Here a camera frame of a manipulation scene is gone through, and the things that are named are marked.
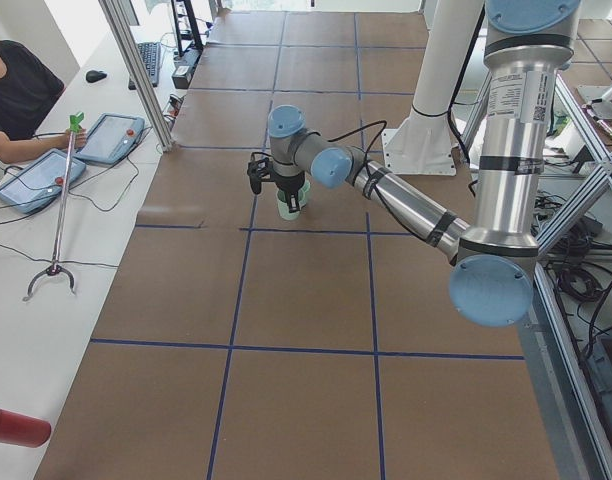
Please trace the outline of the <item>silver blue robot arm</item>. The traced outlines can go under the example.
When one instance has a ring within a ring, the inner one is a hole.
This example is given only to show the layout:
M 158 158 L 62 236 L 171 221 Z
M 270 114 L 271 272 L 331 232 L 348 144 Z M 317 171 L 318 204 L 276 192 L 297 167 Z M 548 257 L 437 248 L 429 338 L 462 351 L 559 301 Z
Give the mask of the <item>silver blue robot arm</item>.
M 281 191 L 282 205 L 300 210 L 307 179 L 335 188 L 350 184 L 381 204 L 406 230 L 444 252 L 453 265 L 450 299 L 462 316 L 491 327 L 521 320 L 533 297 L 538 244 L 531 233 L 543 170 L 547 111 L 557 73 L 571 59 L 579 5 L 575 1 L 487 1 L 484 62 L 491 73 L 479 160 L 475 215 L 458 218 L 360 149 L 308 129 L 295 106 L 268 117 L 270 152 L 248 165 L 250 185 Z

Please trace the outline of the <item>person's hand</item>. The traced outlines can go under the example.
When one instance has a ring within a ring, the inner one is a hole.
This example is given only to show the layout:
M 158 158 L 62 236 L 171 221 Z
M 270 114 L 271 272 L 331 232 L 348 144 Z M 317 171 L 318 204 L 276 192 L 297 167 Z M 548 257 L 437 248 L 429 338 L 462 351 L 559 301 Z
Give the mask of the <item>person's hand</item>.
M 62 150 L 67 150 L 70 144 L 73 144 L 74 149 L 81 149 L 87 142 L 87 130 L 81 129 L 77 133 L 73 133 L 70 129 L 64 131 L 60 136 L 58 146 Z

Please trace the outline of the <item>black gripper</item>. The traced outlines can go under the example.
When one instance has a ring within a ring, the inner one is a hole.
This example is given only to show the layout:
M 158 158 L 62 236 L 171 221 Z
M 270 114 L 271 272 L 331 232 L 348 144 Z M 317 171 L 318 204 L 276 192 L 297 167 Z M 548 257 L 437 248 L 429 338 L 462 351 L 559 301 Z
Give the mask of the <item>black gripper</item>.
M 282 176 L 277 174 L 275 183 L 280 189 L 278 191 L 278 198 L 282 202 L 286 202 L 287 196 L 287 207 L 289 212 L 299 211 L 299 190 L 305 184 L 305 173 L 300 172 L 297 175 Z

